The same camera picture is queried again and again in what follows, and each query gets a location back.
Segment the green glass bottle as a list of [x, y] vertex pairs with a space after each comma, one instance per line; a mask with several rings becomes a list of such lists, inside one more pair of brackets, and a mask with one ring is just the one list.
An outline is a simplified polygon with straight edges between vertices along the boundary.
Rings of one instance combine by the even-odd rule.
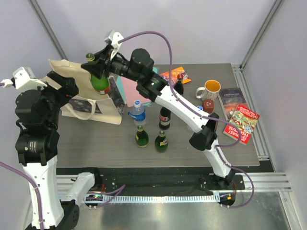
[[159, 153], [166, 152], [168, 148], [168, 139], [163, 130], [159, 131], [159, 135], [155, 139], [154, 146], [156, 151], [158, 151]]
[[98, 77], [91, 75], [91, 84], [93, 88], [101, 95], [105, 95], [110, 91], [109, 80], [102, 74], [102, 77], [99, 79]]
[[147, 147], [148, 143], [149, 143], [149, 137], [147, 132], [143, 129], [142, 125], [138, 125], [137, 126], [137, 132], [135, 135], [135, 140], [136, 140], [136, 144], [140, 147], [140, 148], [145, 148]]

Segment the canvas tote bag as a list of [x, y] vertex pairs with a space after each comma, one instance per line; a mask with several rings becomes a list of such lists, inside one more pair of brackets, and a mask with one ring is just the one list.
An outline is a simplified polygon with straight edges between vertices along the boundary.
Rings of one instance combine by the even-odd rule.
[[50, 60], [54, 72], [65, 77], [74, 78], [79, 93], [61, 107], [61, 115], [79, 120], [93, 120], [114, 125], [121, 124], [122, 115], [114, 104], [111, 95], [99, 94], [90, 82], [90, 73], [81, 68], [80, 63], [68, 60]]

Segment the Pocari Sweat plastic bottle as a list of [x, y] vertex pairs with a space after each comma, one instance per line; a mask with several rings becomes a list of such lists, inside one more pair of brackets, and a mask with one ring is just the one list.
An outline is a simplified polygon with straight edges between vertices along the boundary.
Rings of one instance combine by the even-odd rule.
[[132, 110], [128, 112], [128, 115], [134, 120], [136, 126], [144, 126], [146, 124], [146, 113], [145, 107], [139, 100], [134, 102]]

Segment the Coca-Cola glass bottle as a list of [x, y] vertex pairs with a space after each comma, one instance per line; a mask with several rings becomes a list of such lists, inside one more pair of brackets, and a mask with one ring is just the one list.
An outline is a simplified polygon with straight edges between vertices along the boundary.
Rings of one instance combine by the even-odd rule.
[[167, 130], [170, 127], [171, 111], [162, 107], [159, 113], [159, 127], [161, 130]]
[[178, 74], [177, 75], [177, 81], [174, 85], [174, 90], [177, 93], [179, 93], [181, 96], [183, 96], [183, 94], [184, 94], [183, 79], [184, 79], [183, 73]]

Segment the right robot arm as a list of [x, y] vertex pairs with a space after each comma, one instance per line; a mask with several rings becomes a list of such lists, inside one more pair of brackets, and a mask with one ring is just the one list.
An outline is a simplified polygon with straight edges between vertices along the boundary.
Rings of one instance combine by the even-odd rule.
[[95, 54], [88, 53], [87, 62], [81, 65], [82, 69], [98, 78], [114, 73], [137, 82], [136, 90], [141, 96], [168, 109], [191, 128], [194, 133], [189, 143], [204, 153], [213, 168], [217, 185], [222, 189], [232, 186], [235, 171], [218, 143], [218, 115], [208, 115], [176, 92], [165, 79], [153, 71], [154, 61], [145, 49], [133, 50], [130, 60], [112, 55], [112, 51], [111, 46], [106, 46]]

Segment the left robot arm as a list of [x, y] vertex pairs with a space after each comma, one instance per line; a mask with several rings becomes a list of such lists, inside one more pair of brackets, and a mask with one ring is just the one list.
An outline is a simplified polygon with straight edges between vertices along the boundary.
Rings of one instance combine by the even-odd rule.
[[80, 216], [80, 205], [89, 190], [101, 188], [97, 168], [84, 168], [63, 197], [58, 195], [56, 178], [58, 122], [61, 107], [79, 92], [73, 78], [51, 71], [48, 77], [58, 83], [55, 89], [36, 79], [28, 68], [13, 73], [16, 98], [16, 122], [20, 134], [16, 142], [19, 163], [30, 178], [33, 219], [30, 230], [71, 230]]

